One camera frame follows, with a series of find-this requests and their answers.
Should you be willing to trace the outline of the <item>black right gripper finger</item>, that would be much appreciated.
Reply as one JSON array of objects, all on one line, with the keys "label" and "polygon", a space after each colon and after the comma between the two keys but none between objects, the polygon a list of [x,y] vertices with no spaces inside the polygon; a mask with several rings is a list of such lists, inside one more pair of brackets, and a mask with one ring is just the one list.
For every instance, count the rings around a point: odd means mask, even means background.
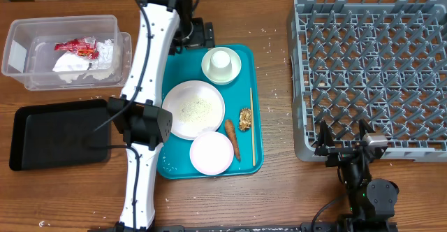
[{"label": "black right gripper finger", "polygon": [[364,119],[360,119],[358,124],[361,141],[372,141],[375,133],[373,128]]},{"label": "black right gripper finger", "polygon": [[317,138],[317,147],[334,147],[335,143],[332,139],[332,133],[325,121],[320,123],[320,132]]}]

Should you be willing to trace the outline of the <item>white paper cup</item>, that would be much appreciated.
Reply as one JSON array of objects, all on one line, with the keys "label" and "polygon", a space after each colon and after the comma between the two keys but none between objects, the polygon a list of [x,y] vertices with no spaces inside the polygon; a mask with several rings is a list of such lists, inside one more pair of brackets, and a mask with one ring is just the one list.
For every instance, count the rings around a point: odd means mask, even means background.
[{"label": "white paper cup", "polygon": [[231,75],[231,58],[223,50],[214,52],[210,59],[210,75],[214,80],[227,80]]}]

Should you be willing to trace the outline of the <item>white tissue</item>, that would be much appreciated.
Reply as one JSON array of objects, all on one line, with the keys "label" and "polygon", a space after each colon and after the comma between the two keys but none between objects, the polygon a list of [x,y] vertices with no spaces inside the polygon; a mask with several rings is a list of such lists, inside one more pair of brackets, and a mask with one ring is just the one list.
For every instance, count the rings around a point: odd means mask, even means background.
[{"label": "white tissue", "polygon": [[114,44],[111,39],[98,42],[96,49],[99,52],[98,58],[89,64],[91,70],[102,70],[111,67]]}]

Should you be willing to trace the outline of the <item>red snack wrapper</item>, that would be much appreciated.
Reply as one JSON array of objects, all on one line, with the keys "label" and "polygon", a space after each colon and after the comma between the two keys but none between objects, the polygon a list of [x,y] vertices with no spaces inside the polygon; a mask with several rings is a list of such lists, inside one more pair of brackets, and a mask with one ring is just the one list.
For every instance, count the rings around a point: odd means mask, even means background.
[{"label": "red snack wrapper", "polygon": [[69,51],[79,57],[88,59],[97,59],[99,56],[97,41],[93,37],[75,38],[65,43],[57,43],[54,50]]}]

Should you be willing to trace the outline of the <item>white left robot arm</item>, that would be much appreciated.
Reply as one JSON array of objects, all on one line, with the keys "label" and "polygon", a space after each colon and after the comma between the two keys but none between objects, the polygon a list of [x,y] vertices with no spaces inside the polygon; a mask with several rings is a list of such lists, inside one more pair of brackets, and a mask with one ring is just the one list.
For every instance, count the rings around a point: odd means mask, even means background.
[{"label": "white left robot arm", "polygon": [[131,71],[119,98],[107,104],[127,153],[126,197],[112,231],[154,230],[156,165],[173,124],[161,107],[167,59],[184,49],[215,46],[212,23],[193,15],[200,0],[134,1],[140,27]]}]

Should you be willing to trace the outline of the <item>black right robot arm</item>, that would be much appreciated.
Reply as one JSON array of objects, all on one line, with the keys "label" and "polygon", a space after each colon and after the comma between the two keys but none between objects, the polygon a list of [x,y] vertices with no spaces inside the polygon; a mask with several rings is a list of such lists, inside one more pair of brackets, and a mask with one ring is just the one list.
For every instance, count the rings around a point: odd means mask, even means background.
[{"label": "black right robot arm", "polygon": [[[396,231],[389,219],[395,215],[399,187],[392,181],[374,179],[369,165],[380,159],[388,148],[388,139],[364,120],[359,122],[360,141],[350,147],[336,148],[329,126],[320,124],[314,154],[326,158],[327,167],[337,168],[339,181],[346,193],[323,206],[312,219],[311,231]],[[347,198],[350,213],[338,216],[335,222],[318,222],[321,213]]]}]

